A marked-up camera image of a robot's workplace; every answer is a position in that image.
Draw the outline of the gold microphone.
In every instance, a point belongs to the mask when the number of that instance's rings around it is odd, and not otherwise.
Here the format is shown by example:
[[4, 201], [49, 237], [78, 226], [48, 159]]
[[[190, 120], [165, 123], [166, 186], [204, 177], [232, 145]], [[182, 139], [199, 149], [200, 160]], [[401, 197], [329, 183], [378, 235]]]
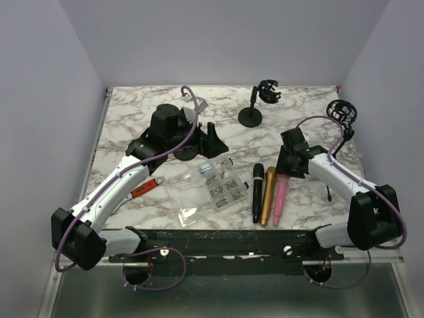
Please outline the gold microphone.
[[268, 220], [270, 217], [270, 210], [272, 206], [272, 200], [274, 196], [274, 187], [276, 184], [276, 168], [274, 166], [270, 166], [267, 168], [266, 173], [266, 185], [264, 190], [264, 197], [262, 201], [262, 211], [260, 216], [260, 225], [265, 227], [268, 224]]

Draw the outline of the black clip microphone stand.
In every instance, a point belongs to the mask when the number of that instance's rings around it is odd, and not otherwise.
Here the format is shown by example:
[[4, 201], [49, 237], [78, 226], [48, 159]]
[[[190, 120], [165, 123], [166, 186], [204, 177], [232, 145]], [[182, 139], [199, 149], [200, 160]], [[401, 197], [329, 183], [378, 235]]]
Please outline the black clip microphone stand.
[[173, 152], [174, 157], [182, 162], [193, 160], [198, 155], [198, 148], [185, 146]]

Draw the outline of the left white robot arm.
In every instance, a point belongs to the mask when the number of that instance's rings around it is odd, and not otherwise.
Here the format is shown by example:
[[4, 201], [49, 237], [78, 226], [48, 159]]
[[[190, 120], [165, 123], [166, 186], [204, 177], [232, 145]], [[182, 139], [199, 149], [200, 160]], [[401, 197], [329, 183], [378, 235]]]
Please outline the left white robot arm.
[[125, 254], [133, 262], [141, 261], [146, 256], [147, 246], [134, 230], [125, 230], [124, 243], [118, 243], [115, 249], [111, 248], [109, 238], [101, 238], [106, 220], [140, 182], [167, 160], [169, 154], [180, 161], [188, 161], [198, 155], [215, 158], [228, 150], [212, 122], [202, 131], [201, 124], [187, 118], [184, 109], [170, 104], [157, 106], [150, 126], [130, 141], [113, 172], [70, 210], [59, 207], [53, 212], [53, 248], [83, 270], [92, 269], [107, 254]]

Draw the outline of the black microphone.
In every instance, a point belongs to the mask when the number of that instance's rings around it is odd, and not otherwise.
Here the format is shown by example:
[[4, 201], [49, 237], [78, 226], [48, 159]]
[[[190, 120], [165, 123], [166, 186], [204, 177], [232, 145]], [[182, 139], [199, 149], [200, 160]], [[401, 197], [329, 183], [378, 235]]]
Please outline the black microphone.
[[253, 168], [253, 190], [252, 190], [252, 221], [259, 223], [262, 212], [262, 184], [264, 181], [264, 166], [257, 163]]

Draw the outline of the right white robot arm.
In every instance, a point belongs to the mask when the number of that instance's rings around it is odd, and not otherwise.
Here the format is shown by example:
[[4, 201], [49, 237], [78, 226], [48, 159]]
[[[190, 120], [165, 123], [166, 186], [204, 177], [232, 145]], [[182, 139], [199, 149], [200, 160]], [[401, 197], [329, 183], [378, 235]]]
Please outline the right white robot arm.
[[283, 145], [276, 173], [291, 178], [310, 175], [349, 204], [347, 222], [313, 231], [315, 237], [304, 245], [308, 257], [318, 260], [335, 246], [368, 250], [403, 236], [405, 226], [398, 217], [399, 205], [393, 187], [378, 186], [352, 173], [322, 146], [310, 146], [299, 127], [283, 132], [281, 136]]

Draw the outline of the black tripod microphone stand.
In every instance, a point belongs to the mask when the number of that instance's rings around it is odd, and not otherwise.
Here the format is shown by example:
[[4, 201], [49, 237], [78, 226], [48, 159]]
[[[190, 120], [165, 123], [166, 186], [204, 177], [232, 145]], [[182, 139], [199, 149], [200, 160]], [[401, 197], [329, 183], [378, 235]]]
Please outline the black tripod microphone stand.
[[337, 146], [333, 152], [334, 156], [338, 154], [346, 142], [350, 141], [354, 136], [352, 124], [357, 118], [356, 107], [345, 100], [336, 99], [331, 101], [326, 108], [326, 115], [343, 126], [343, 141]]

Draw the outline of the pink microphone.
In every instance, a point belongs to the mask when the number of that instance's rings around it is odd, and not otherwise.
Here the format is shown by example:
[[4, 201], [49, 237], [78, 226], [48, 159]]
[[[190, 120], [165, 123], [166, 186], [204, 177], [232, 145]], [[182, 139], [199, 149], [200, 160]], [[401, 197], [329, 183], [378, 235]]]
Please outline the pink microphone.
[[274, 210], [272, 215], [272, 222], [275, 227], [279, 225], [282, 212], [284, 210], [284, 203], [286, 194], [288, 192], [288, 184], [290, 177], [285, 174], [280, 174], [277, 181], [277, 191], [274, 202]]

